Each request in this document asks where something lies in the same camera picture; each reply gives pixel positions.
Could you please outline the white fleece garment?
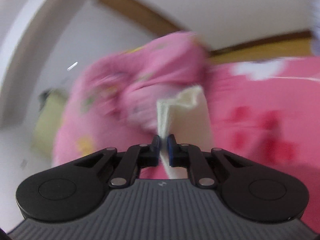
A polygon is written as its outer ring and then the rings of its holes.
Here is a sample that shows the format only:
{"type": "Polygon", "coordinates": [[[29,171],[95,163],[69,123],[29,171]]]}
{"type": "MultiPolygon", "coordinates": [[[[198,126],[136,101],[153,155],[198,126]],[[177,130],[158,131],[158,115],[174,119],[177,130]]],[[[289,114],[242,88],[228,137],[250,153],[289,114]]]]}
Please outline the white fleece garment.
{"type": "Polygon", "coordinates": [[[170,167],[168,136],[179,144],[198,146],[209,152],[214,147],[207,100],[201,86],[189,87],[170,99],[157,101],[157,133],[162,140],[161,163],[169,179],[187,178],[187,171],[170,167]]]}

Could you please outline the pink carrot print quilt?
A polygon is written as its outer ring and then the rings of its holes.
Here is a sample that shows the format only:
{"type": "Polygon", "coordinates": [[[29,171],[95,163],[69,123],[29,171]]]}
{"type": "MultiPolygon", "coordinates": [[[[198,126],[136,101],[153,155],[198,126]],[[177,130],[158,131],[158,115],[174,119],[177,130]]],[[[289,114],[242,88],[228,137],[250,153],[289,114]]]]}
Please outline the pink carrot print quilt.
{"type": "Polygon", "coordinates": [[[75,81],[53,146],[59,166],[99,150],[150,143],[157,101],[203,86],[207,53],[192,32],[178,31],[103,57],[75,81]]]}

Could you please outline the brown wooden door frame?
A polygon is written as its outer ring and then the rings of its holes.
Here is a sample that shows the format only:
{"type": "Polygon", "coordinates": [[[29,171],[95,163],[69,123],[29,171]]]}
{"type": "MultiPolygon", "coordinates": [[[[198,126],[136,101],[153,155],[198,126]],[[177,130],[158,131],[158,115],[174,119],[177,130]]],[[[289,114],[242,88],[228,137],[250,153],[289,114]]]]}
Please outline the brown wooden door frame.
{"type": "MultiPolygon", "coordinates": [[[[175,31],[183,30],[183,28],[166,18],[164,15],[153,11],[151,8],[143,5],[137,0],[98,0],[99,3],[114,10],[115,12],[136,22],[141,27],[155,34],[156,36],[164,36],[175,31]]],[[[234,46],[210,50],[211,56],[221,56],[234,51],[244,49],[253,49],[258,46],[266,46],[274,43],[292,43],[297,40],[308,41],[311,39],[311,32],[308,30],[287,33],[278,36],[270,36],[259,40],[248,41],[234,46]]]]}

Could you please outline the pink floral bed sheet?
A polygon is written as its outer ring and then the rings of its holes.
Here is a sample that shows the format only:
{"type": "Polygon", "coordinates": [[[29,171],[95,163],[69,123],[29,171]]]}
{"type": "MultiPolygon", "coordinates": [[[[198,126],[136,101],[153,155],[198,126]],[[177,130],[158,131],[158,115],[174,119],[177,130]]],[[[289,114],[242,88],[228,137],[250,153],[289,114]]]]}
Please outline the pink floral bed sheet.
{"type": "Polygon", "coordinates": [[[301,180],[319,231],[319,58],[210,66],[205,90],[215,146],[301,180]]]}

